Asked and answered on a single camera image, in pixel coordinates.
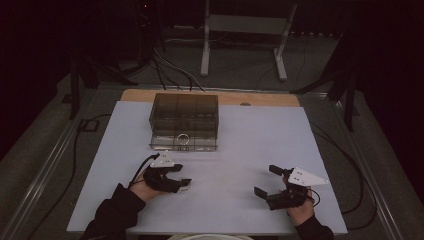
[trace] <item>floor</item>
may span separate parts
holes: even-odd
[[[235,47],[234,38],[224,36],[222,44],[214,44],[211,50],[209,76],[201,77],[202,42],[193,36],[186,39],[178,34],[166,33],[166,52],[160,45],[156,49],[162,58],[189,72],[206,90],[287,93],[318,79],[337,45],[337,40],[331,38],[290,37],[283,54],[288,80],[282,82],[278,79],[272,54],[278,38],[265,38],[250,44],[261,38],[238,36],[252,41],[239,40]],[[128,67],[133,63],[121,64]],[[141,72],[128,75],[128,79],[139,83],[140,88],[162,88],[155,65],[150,65]],[[182,88],[189,88],[187,78],[180,72],[165,67],[163,69]],[[79,119],[111,113],[115,102],[127,88],[101,73],[99,76],[102,83],[98,89],[82,88],[82,108],[74,121],[68,120],[70,105],[61,102],[70,91],[70,77],[63,79],[58,84],[57,96],[0,163],[0,181],[5,183],[0,189],[1,239],[28,239],[29,236],[30,239],[80,237],[79,234],[66,232],[66,226],[108,119],[100,119],[99,129],[81,134],[78,141],[75,141],[74,132]],[[176,88],[169,81],[164,83],[167,88]],[[376,218],[369,225],[359,230],[349,230],[348,234],[336,236],[336,239],[420,239],[420,236],[424,236],[423,206],[361,93],[357,92],[356,95],[356,116],[353,119],[355,132],[351,133],[341,120],[342,102],[325,99],[329,87],[321,86],[314,92],[298,97],[316,133],[317,145],[341,211],[357,203],[360,182],[345,153],[326,141],[323,138],[325,134],[331,136],[354,159],[370,185],[371,190],[364,190],[361,206],[344,215],[346,225],[354,228],[372,219],[375,207],[371,192],[378,206]],[[71,178],[74,156],[77,164],[75,177],[63,199],[43,220]],[[296,236],[279,238],[297,239]]]

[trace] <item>person's arm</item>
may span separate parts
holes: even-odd
[[[312,215],[302,224],[295,226],[296,231],[302,240],[332,240],[333,231],[327,226],[321,225],[315,215]]]
[[[130,189],[118,184],[112,198],[104,200],[97,208],[95,218],[88,224],[81,240],[126,239],[125,230],[137,225],[137,215],[146,206],[146,202],[163,194],[147,186],[142,181],[142,175],[136,180],[139,182]]]
[[[312,192],[308,190],[308,195],[312,197]],[[306,199],[300,207],[288,208],[287,213],[292,219],[296,231],[302,240],[332,240],[333,231],[327,226],[321,225],[314,213],[314,203]]]

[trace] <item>dark background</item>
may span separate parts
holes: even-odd
[[[211,8],[216,12],[235,10],[235,1],[212,2]],[[246,2],[243,8],[237,8],[239,13],[257,16],[279,13],[279,8],[266,12],[249,7],[255,1]],[[203,24],[203,1],[160,3],[164,27],[198,28]],[[272,3],[264,3],[264,9],[269,9],[266,4]],[[137,49],[133,6],[128,0],[1,0],[0,159],[55,96],[57,82],[70,71],[69,52],[73,46],[104,64],[124,58],[118,52],[131,53],[131,46]],[[343,67],[358,49],[364,50],[357,88],[364,92],[421,201],[424,199],[420,173],[424,167],[420,98],[424,90],[423,10],[415,1],[303,3],[292,27],[297,36],[313,32],[324,37],[341,37],[326,71]],[[118,16],[122,24],[108,24],[111,16]],[[125,36],[120,39],[125,41],[117,42],[111,29],[120,29],[120,34]]]

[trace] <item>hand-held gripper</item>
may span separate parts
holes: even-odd
[[[177,193],[181,187],[188,187],[190,185],[191,179],[188,178],[181,179],[180,181],[169,179],[166,174],[169,172],[181,171],[183,165],[175,164],[167,153],[158,153],[144,160],[133,180],[130,182],[129,187],[136,183],[135,180],[138,174],[150,159],[154,159],[154,162],[146,168],[143,179],[147,186],[151,187],[153,190]]]
[[[299,207],[303,205],[306,199],[314,201],[314,199],[308,195],[307,186],[328,183],[328,180],[317,177],[299,168],[288,170],[270,165],[269,171],[278,176],[284,176],[287,180],[286,190],[278,194],[268,195],[264,190],[254,187],[255,195],[264,199],[270,210]]]

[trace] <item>white table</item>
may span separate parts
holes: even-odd
[[[86,179],[68,231],[81,232],[98,205],[116,185],[125,186],[141,162],[155,154],[149,148],[149,102],[118,102]],[[283,235],[295,230],[284,210],[270,211],[253,193],[284,189],[270,164],[300,167],[328,179],[306,114],[300,107],[220,106],[218,151],[171,152],[181,172],[172,179],[192,178],[188,191],[149,202],[130,233]],[[331,184],[316,186],[321,203],[317,218],[334,233],[346,233]]]

